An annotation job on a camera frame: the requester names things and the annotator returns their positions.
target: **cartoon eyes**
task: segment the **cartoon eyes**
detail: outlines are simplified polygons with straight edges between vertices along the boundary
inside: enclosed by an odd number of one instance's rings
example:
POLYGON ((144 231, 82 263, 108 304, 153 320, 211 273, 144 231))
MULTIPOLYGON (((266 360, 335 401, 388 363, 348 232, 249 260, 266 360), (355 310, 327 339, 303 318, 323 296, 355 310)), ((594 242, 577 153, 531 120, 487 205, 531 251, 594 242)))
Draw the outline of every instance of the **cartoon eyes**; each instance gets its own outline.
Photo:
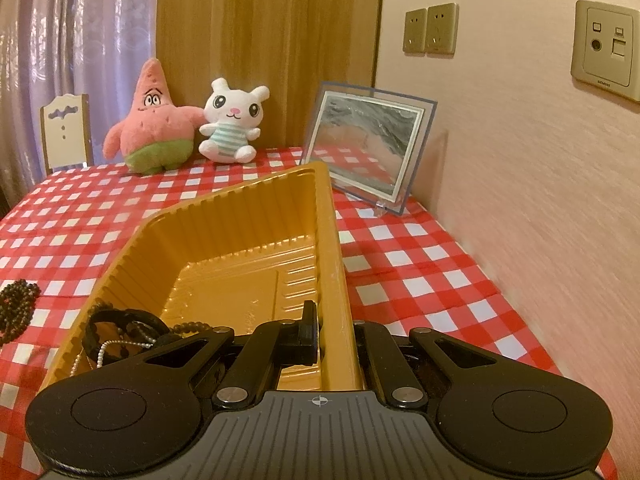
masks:
POLYGON ((159 106, 160 96, 158 94, 149 94, 145 97, 145 106, 159 106))
MULTIPOLYGON (((225 105, 225 103, 226 103, 226 97, 224 97, 223 95, 219 95, 215 99, 213 99, 214 108, 222 108, 225 105)), ((252 105, 249 106, 249 114, 251 115, 251 117, 255 117, 259 113, 260 113, 260 107, 256 103, 253 103, 252 105)))

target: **bunny ear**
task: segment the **bunny ear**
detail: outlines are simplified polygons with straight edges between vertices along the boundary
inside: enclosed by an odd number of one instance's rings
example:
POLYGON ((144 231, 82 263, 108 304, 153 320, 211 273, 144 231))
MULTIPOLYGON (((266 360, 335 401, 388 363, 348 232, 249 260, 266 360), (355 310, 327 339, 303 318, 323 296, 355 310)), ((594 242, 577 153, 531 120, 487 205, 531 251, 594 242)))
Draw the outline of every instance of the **bunny ear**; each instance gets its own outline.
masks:
POLYGON ((225 90, 229 90, 229 85, 225 78, 219 77, 211 83, 211 88, 213 88, 214 92, 224 92, 225 90))
POLYGON ((262 102, 269 98, 269 89, 266 86, 258 86, 258 88, 251 90, 251 95, 262 102))

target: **crosshair marking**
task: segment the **crosshair marking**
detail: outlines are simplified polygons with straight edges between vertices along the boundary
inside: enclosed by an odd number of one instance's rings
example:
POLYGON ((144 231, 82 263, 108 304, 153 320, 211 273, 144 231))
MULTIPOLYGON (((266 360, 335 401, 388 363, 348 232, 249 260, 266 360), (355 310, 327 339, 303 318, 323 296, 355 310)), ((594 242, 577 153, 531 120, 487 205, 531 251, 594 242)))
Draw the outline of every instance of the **crosshair marking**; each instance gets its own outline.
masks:
POLYGON ((322 395, 320 395, 311 399, 310 402, 314 403, 316 406, 324 406, 326 403, 331 401, 326 397, 323 397, 322 395))

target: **sheer curtain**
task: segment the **sheer curtain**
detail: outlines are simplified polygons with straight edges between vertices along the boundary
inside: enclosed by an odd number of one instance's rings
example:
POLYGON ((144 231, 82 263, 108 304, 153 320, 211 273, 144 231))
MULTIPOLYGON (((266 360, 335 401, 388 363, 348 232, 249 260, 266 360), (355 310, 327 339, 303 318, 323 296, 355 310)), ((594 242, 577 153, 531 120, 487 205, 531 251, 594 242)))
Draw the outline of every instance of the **sheer curtain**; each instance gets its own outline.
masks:
POLYGON ((0 187, 15 205, 44 178, 40 107, 89 94, 92 147, 129 111, 154 54, 157 0, 0 0, 0 187))

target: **white chair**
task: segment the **white chair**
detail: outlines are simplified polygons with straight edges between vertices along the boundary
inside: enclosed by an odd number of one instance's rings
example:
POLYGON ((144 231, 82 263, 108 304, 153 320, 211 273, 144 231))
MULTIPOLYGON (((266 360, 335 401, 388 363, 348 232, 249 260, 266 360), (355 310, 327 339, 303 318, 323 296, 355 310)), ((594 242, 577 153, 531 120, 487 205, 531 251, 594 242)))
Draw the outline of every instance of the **white chair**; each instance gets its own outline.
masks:
POLYGON ((89 96, 65 94, 40 109, 42 153, 47 175, 54 168, 94 164, 89 96))

